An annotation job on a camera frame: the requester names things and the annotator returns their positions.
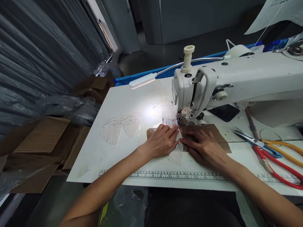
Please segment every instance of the white table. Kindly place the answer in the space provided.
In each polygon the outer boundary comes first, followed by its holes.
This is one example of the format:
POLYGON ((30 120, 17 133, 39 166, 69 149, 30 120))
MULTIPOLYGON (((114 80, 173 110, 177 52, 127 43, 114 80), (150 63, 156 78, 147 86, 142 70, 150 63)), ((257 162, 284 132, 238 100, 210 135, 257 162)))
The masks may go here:
MULTIPOLYGON (((168 99, 172 100, 172 77, 161 79, 160 81, 169 93, 168 99)), ((121 159, 125 158, 139 145, 146 141, 146 130, 153 128, 159 123, 162 123, 162 119, 153 115, 152 104, 162 100, 163 98, 149 94, 149 90, 152 88, 152 86, 153 84, 147 84, 132 90, 128 85, 125 85, 113 87, 109 90, 106 99, 95 119, 95 122, 83 144, 78 158, 68 176, 67 181, 83 183, 93 182, 104 171, 112 167, 121 159), (122 115, 135 112, 142 113, 142 116, 140 117, 140 127, 137 130, 134 138, 129 139, 126 133, 122 130, 116 145, 110 145, 102 139, 100 134, 106 120, 118 118, 122 115)), ((230 122, 224 122, 208 111, 205 111, 204 119, 208 123, 215 124, 221 135, 229 143, 232 151, 232 153, 229 154, 230 157, 245 165, 256 176, 258 176, 261 180, 266 182, 280 194, 303 196, 303 191, 285 186, 279 183, 275 178, 272 178, 259 164, 258 158, 251 146, 248 143, 243 142, 238 136, 232 133, 230 129, 233 128, 233 126, 237 126, 244 132, 252 135, 244 111, 241 111, 230 122)), ((259 132, 266 129, 266 131, 264 131, 262 134, 263 139, 277 140, 278 138, 276 134, 273 133, 275 132, 279 134, 283 140, 303 148, 303 137, 296 128, 287 127, 273 129, 258 121, 255 121, 255 125, 259 132)), ((291 149, 285 147, 281 148, 301 162, 303 161, 303 157, 291 149)), ((303 168, 296 166, 284 158, 281 161, 303 174, 303 168)), ((278 174, 281 174, 283 177, 289 180, 294 180, 293 176, 291 176, 288 172, 285 172, 275 164, 271 163, 271 165, 278 174)), ((218 176, 211 170, 200 166, 186 152, 183 152, 181 166, 173 164, 166 158, 154 159, 143 166, 136 173, 132 174, 132 176, 126 179, 123 184, 223 191, 238 190, 234 184, 227 181, 227 179, 218 176)))

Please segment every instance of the gray curtain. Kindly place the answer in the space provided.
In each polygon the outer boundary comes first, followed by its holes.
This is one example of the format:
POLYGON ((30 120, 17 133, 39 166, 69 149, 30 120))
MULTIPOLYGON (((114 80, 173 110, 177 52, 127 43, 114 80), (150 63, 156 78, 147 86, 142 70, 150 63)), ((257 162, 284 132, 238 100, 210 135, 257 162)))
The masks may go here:
POLYGON ((39 116, 37 99, 67 94, 110 55, 85 0, 0 1, 0 140, 39 116))

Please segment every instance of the blue fabric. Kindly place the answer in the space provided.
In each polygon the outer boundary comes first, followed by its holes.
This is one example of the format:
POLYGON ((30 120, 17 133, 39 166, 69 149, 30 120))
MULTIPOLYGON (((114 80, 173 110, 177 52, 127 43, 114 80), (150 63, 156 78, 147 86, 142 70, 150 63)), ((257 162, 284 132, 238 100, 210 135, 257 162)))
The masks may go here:
MULTIPOLYGON (((274 41, 272 44, 266 45, 264 47, 263 52, 283 48, 285 46, 285 44, 287 43, 287 41, 288 41, 288 39, 282 39, 282 40, 274 41)), ((261 44, 262 44, 262 42, 257 42, 256 46, 259 46, 261 44)), ((247 45, 246 47, 247 48, 252 48, 253 46, 255 46, 255 44, 250 44, 250 45, 247 45)), ((226 54, 226 52, 227 51, 223 51, 223 52, 208 55, 208 56, 205 56, 205 57, 223 57, 226 54)), ((196 61, 196 62, 192 62, 191 65, 193 65, 193 66, 194 65, 201 65, 201 64, 206 64, 206 63, 210 63, 210 62, 213 62, 213 61, 196 61)), ((129 82, 131 82, 135 79, 146 76, 147 74, 150 74, 150 73, 158 73, 158 72, 160 72, 160 71, 162 71, 162 70, 164 70, 164 69, 166 69, 170 66, 165 66, 165 67, 162 67, 162 68, 153 69, 153 70, 149 70, 149 71, 142 72, 142 73, 137 73, 137 74, 134 74, 134 75, 131 75, 131 76, 117 78, 117 79, 115 79, 116 86, 127 85, 127 84, 129 84, 129 82)), ((158 75, 157 79, 162 79, 162 78, 174 76, 174 72, 175 72, 176 68, 172 68, 172 69, 158 75)))

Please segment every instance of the hand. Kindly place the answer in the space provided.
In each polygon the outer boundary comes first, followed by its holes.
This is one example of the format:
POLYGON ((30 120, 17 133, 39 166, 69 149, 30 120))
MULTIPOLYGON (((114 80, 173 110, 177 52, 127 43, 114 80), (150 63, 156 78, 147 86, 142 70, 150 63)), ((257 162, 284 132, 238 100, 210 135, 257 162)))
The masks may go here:
POLYGON ((196 143, 187 139, 180 139, 180 142, 188 145, 189 154, 199 164, 227 177, 237 171, 240 164, 226 154, 212 132, 206 133, 203 130, 198 130, 187 131, 186 134, 194 136, 199 141, 199 143, 196 143))
POLYGON ((179 133, 177 129, 177 126, 170 128, 168 125, 160 124, 151 137, 140 146, 149 161, 153 158, 169 155, 176 148, 179 142, 176 141, 179 133))

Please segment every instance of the right hand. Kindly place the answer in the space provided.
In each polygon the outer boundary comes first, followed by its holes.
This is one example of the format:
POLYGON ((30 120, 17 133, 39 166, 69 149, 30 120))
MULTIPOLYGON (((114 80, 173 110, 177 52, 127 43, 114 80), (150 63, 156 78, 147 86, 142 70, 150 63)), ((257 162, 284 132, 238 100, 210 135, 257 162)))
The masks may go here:
POLYGON ((199 143, 187 139, 180 142, 188 146, 189 154, 201 165, 210 168, 223 176, 230 177, 237 172, 240 163, 229 157, 221 148, 212 132, 203 130, 187 131, 186 134, 194 136, 199 143))

